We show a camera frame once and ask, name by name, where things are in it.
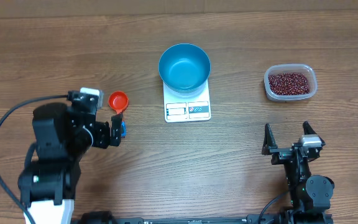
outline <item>wooden table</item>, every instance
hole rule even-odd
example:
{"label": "wooden table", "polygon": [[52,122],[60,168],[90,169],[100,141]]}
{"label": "wooden table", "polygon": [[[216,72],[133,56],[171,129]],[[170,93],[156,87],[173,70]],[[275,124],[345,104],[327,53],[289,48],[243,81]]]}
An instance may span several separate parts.
{"label": "wooden table", "polygon": [[[164,121],[157,63],[181,42],[211,58],[210,121]],[[312,99],[266,98],[264,73],[282,63],[314,68]],[[0,117],[23,100],[82,86],[125,91],[130,105],[122,144],[90,149],[81,160],[75,217],[93,210],[143,218],[259,213],[286,190],[283,166],[260,154],[264,124],[285,147],[309,120],[327,143],[311,171],[336,184],[329,213],[336,223],[358,223],[358,11],[0,20]],[[18,196],[38,105],[17,110],[0,130],[0,172]],[[98,120],[112,115],[105,106]],[[0,187],[0,223],[23,222]]]}

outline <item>clear plastic container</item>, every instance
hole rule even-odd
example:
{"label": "clear plastic container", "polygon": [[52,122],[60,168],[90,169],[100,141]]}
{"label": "clear plastic container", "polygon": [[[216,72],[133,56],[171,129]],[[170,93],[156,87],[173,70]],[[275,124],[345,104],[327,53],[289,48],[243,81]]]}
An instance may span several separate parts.
{"label": "clear plastic container", "polygon": [[[302,95],[277,95],[275,94],[269,85],[269,76],[278,75],[280,73],[302,73],[309,81],[310,92]],[[267,98],[272,101],[295,101],[305,100],[312,97],[317,92],[317,80],[316,74],[310,66],[304,64],[284,64],[271,66],[265,73],[265,89]]]}

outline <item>blue bowl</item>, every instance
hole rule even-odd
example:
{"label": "blue bowl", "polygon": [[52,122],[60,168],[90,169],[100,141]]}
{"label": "blue bowl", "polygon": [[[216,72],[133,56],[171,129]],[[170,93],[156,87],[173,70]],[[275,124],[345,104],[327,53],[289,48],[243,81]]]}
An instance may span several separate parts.
{"label": "blue bowl", "polygon": [[211,61],[203,49],[193,44],[176,44],[161,55],[158,71],[171,89],[189,93],[207,81]]}

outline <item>white scale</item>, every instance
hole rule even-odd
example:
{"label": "white scale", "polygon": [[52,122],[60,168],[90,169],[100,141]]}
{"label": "white scale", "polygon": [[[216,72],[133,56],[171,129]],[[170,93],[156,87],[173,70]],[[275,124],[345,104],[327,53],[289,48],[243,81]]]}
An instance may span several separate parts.
{"label": "white scale", "polygon": [[211,119],[208,81],[191,93],[178,93],[163,82],[164,115],[168,123]]}

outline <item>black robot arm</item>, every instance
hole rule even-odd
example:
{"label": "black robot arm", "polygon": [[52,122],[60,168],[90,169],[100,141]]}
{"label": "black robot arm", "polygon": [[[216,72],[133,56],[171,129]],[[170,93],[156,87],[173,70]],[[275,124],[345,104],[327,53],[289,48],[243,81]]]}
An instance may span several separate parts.
{"label": "black robot arm", "polygon": [[[111,118],[111,128],[108,122],[96,121],[102,91],[69,91],[67,100],[71,106],[47,103],[33,111],[36,142],[26,155],[18,180],[26,207],[36,201],[53,200],[54,205],[61,205],[65,199],[75,199],[82,155],[91,146],[105,149],[121,142],[122,114]],[[34,150],[38,160],[31,161]]]}
{"label": "black robot arm", "polygon": [[270,125],[265,125],[263,155],[272,155],[272,165],[283,164],[288,180],[292,207],[280,211],[280,223],[333,223],[325,215],[330,208],[334,182],[321,175],[311,175],[308,163],[319,158],[325,145],[309,123],[303,123],[304,135],[291,147],[278,148]]}

